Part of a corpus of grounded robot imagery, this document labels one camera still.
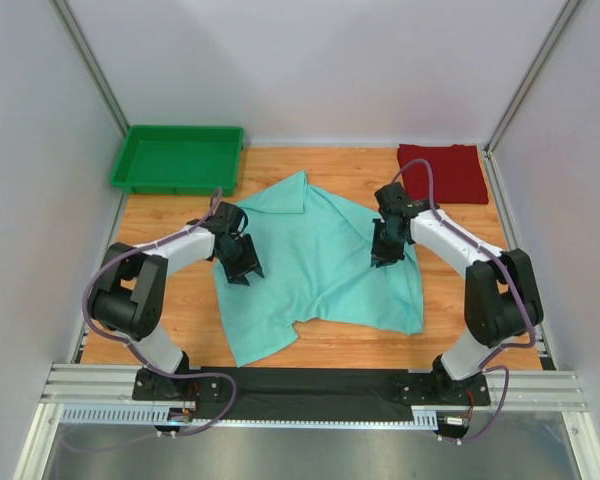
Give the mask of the teal t shirt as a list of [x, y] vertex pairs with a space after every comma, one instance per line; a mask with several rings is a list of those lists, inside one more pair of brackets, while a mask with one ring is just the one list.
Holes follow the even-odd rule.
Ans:
[[415, 250], [374, 268], [378, 214], [308, 182], [300, 171], [239, 202], [264, 274], [232, 285], [213, 275], [224, 333], [237, 366], [277, 353], [314, 318], [419, 334], [424, 300]]

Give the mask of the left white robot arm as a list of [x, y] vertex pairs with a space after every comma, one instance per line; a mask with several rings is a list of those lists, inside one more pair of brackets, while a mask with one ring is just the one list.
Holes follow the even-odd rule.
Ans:
[[218, 260], [227, 282], [248, 285], [264, 276], [243, 222], [198, 221], [159, 240], [113, 244], [83, 294], [83, 315], [96, 334], [120, 343], [157, 374], [156, 390], [168, 401], [189, 392], [193, 373], [184, 352], [161, 324], [167, 279], [199, 261]]

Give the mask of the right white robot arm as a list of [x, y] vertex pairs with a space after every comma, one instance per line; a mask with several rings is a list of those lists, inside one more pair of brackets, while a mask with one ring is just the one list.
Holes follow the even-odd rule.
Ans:
[[444, 368], [430, 379], [432, 395], [450, 404], [464, 395], [466, 379], [485, 370], [501, 352], [530, 349], [542, 305], [530, 257], [522, 250], [505, 251], [454, 222], [443, 210], [381, 208], [374, 221], [372, 265], [404, 259], [408, 245], [435, 253], [464, 280], [465, 330], [441, 355]]

